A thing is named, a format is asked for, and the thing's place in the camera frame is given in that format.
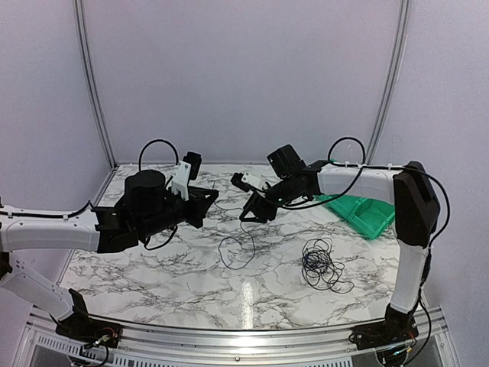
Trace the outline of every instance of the green basket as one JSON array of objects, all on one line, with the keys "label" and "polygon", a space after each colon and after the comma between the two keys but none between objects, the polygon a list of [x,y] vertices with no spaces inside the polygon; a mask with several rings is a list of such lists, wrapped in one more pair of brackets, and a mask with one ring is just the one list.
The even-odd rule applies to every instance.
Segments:
[{"label": "green basket", "polygon": [[[316,197],[319,201],[329,198],[331,196],[327,195]],[[345,218],[351,227],[368,239],[376,239],[381,235],[395,217],[393,205],[364,197],[345,195],[325,205]]]}]

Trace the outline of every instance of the gray marble vein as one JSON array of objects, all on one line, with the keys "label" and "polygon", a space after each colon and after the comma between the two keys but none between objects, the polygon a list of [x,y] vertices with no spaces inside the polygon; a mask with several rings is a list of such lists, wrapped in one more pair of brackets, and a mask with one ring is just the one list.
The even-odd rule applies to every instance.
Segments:
[{"label": "gray marble vein", "polygon": [[[152,165],[166,175],[174,167]],[[123,194],[124,179],[136,165],[118,169],[100,205],[111,206]],[[286,211],[268,224],[244,223],[238,216],[249,193],[230,183],[234,172],[250,172],[277,181],[267,166],[203,165],[194,183],[219,190],[204,227],[179,225],[173,241],[153,252],[139,246],[98,255],[76,251],[62,285],[80,291],[91,313],[140,323],[218,329],[288,329],[350,323],[382,317],[397,273],[399,249],[393,232],[375,241],[359,236],[325,207]],[[168,233],[152,238],[150,247]],[[332,257],[345,263],[342,280],[353,281],[348,294],[316,291],[301,276],[301,251],[308,239],[330,237]]]}]

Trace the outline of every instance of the tangled cable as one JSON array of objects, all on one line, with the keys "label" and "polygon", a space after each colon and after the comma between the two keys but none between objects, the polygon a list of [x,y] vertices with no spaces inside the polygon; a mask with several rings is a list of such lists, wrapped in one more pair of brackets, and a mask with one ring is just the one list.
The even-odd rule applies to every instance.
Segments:
[{"label": "tangled cable", "polygon": [[303,247],[303,278],[308,285],[318,291],[347,294],[355,285],[352,281],[340,281],[345,264],[332,260],[332,250],[333,241],[329,237],[307,241]]}]

